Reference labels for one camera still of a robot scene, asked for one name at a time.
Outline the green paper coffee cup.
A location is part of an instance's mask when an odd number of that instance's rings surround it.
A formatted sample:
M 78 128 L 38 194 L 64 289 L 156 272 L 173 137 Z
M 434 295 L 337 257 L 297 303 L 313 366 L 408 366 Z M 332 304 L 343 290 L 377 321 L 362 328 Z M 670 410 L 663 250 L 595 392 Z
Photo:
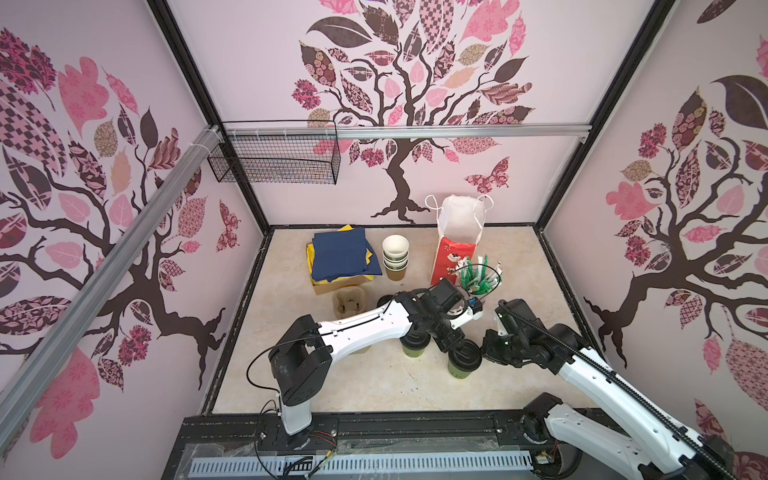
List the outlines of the green paper coffee cup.
M 409 358 L 418 358 L 420 357 L 426 350 L 427 344 L 424 345 L 406 345 L 402 344 L 402 350 L 404 354 Z

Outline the black cup lid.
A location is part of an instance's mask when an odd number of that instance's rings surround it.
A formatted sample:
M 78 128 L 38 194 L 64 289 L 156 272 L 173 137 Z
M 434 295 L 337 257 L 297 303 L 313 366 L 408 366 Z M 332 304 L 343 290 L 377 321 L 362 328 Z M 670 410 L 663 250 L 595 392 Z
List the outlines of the black cup lid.
M 406 335 L 400 338 L 400 343 L 406 344 L 406 345 L 429 345 L 431 341 L 431 336 L 426 332 L 411 332 L 409 331 Z
M 460 346 L 448 352 L 448 362 L 462 364 L 482 363 L 481 348 L 472 340 L 465 340 Z

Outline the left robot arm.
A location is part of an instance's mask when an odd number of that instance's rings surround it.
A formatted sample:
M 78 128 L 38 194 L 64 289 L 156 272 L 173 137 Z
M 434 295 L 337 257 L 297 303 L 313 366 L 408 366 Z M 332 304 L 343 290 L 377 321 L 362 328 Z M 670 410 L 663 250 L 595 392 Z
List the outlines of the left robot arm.
M 323 388 L 334 364 L 377 343 L 426 337 L 451 357 L 475 344 L 462 327 L 483 315 L 483 302 L 451 281 L 399 292 L 373 310 L 347 319 L 317 322 L 296 319 L 268 350 L 271 373 L 279 389 L 281 420 L 292 437 L 312 425 L 311 400 Z

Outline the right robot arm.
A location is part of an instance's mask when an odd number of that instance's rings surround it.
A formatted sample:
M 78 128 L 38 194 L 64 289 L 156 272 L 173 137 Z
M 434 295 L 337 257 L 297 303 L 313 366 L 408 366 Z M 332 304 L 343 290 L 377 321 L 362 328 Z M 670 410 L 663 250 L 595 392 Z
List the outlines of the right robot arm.
M 572 328 L 547 328 L 521 299 L 499 302 L 499 331 L 487 331 L 482 352 L 496 364 L 536 365 L 590 398 L 617 424 L 588 418 L 544 392 L 524 409 L 520 428 L 531 442 L 569 444 L 626 479 L 732 479 L 734 451 L 676 420 L 623 379 Z

